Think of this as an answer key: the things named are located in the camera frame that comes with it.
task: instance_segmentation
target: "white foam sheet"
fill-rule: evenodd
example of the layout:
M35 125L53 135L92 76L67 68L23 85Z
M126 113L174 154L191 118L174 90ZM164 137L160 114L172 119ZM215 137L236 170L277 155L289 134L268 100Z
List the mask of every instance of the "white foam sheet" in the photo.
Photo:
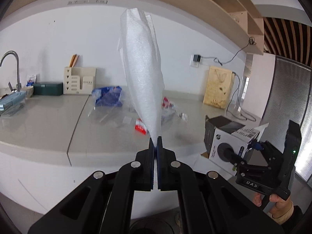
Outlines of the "white foam sheet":
M155 29L150 15L126 9L121 15L123 62L128 89L154 146L161 135L163 74Z

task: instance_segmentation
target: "human hand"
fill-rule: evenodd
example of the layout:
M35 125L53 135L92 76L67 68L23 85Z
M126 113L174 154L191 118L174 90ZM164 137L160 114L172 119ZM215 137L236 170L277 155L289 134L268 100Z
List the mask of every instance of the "human hand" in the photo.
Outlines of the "human hand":
M271 210L269 211L272 214L273 218L279 218L281 216L283 216L284 214L286 214L292 207L292 201L290 196L288 197L288 199L286 201L284 201L281 197L279 197L276 194L271 194L270 195L270 201L271 202L275 202L275 205L271 208ZM262 204L262 199L261 199L261 194L259 193L255 193L255 196L252 200L252 202L260 207Z

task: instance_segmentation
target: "wall outlet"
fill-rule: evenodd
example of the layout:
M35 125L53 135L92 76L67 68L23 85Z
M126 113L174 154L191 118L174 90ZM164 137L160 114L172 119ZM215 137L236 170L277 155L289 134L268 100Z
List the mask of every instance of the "wall outlet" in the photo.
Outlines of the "wall outlet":
M194 58L194 55L192 55L192 57L191 57L191 67L192 68L198 68L199 62L194 62L193 58Z

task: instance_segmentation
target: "metal screw head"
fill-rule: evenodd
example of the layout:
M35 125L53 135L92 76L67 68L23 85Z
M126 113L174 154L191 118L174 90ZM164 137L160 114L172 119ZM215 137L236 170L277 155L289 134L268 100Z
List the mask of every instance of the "metal screw head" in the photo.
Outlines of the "metal screw head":
M133 161L131 163L131 167L133 167L133 168L138 168L140 166L141 166L141 163L139 161Z
M172 167L175 167L175 168L178 168L178 167L180 167L180 162L178 162L178 161L173 161L173 162L171 162L171 166Z
M102 178L102 177L103 177L103 173L100 172L100 171L97 171L97 172L93 173L93 177L94 177L95 179Z
M214 171L208 172L208 177L209 177L209 178L216 179L218 176L219 176L219 175L218 175L217 172L214 172Z

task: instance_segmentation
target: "green box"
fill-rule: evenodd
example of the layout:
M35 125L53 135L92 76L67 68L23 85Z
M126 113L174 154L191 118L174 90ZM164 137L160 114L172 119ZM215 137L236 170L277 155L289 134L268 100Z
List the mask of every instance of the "green box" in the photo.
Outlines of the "green box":
M63 94L63 83L34 83L34 95L60 96Z

